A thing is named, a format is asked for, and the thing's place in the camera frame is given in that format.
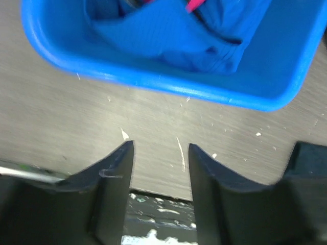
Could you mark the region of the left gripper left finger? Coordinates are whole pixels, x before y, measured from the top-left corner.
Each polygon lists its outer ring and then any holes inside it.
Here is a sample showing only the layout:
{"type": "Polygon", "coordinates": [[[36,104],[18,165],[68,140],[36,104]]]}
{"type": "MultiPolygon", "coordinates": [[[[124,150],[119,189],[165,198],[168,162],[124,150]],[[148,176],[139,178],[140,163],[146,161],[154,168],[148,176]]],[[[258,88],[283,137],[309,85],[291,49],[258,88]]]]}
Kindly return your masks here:
{"type": "Polygon", "coordinates": [[[120,244],[134,144],[65,176],[1,162],[1,244],[120,244]]]}

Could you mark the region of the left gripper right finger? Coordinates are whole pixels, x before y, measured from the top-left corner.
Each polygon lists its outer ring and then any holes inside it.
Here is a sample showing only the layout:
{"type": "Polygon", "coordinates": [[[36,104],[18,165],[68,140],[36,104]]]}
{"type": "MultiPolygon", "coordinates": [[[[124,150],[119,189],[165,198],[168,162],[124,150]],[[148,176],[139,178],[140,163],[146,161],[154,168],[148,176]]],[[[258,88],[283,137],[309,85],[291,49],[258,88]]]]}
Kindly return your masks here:
{"type": "Polygon", "coordinates": [[[189,146],[199,244],[326,244],[326,147],[299,141],[264,185],[189,146]]]}

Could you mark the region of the blue plastic bin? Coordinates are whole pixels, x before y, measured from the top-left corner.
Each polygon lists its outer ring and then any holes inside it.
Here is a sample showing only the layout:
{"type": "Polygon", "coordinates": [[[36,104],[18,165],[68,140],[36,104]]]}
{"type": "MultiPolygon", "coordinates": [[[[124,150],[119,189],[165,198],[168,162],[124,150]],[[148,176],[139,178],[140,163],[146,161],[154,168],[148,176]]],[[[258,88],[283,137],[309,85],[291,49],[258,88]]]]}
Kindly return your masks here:
{"type": "Polygon", "coordinates": [[[21,22],[61,70],[270,112],[298,94],[326,1],[22,1],[21,22]]]}

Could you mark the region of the blue cap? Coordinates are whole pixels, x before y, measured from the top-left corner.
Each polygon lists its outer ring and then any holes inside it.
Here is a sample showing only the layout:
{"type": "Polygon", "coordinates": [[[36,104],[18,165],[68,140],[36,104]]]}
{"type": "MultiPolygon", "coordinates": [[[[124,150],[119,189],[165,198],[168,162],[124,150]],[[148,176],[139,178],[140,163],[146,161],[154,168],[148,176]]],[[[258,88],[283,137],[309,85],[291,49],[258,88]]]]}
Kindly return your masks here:
{"type": "Polygon", "coordinates": [[[93,30],[115,49],[192,72],[234,73],[270,1],[84,1],[93,30]]]}

